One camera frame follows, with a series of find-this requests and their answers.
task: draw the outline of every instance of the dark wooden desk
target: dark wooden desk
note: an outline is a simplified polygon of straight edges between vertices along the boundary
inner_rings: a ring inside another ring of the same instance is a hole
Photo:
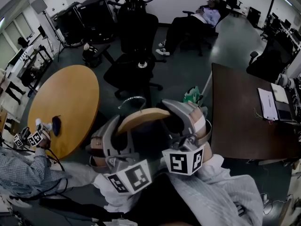
[[[257,88],[271,91],[269,82],[222,65],[212,64],[213,153],[237,159],[273,160],[300,155],[293,126],[271,125],[262,116]]]

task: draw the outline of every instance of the hand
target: hand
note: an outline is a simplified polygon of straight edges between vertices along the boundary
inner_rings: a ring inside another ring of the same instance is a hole
[[[199,8],[196,13],[199,13],[200,15],[204,14],[204,8]]]
[[[48,140],[45,140],[43,139],[39,144],[38,144],[39,147],[42,147],[42,148],[49,148],[49,143],[48,143]]]

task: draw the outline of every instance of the gray sleeve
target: gray sleeve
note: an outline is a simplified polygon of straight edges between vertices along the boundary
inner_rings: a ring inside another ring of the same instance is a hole
[[[48,168],[45,150],[37,148],[34,161],[28,165],[16,157],[1,157],[0,177],[3,180],[25,185],[39,185]]]
[[[230,170],[222,168],[223,158],[214,155],[198,170],[196,176],[208,185],[224,190],[234,204],[245,209],[240,216],[246,223],[261,226],[263,220],[263,203],[254,182],[249,175],[231,177]]]

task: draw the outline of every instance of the chair wheel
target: chair wheel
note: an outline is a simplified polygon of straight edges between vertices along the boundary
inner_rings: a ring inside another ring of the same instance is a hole
[[[121,94],[119,93],[119,92],[115,92],[115,97],[117,98],[117,99],[120,99],[121,98]]]

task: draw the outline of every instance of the computer mouse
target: computer mouse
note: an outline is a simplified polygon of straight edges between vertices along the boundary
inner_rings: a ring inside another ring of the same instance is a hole
[[[59,116],[55,116],[52,118],[52,130],[54,135],[57,137],[58,134],[60,134],[60,130],[61,130],[61,119],[59,118]]]

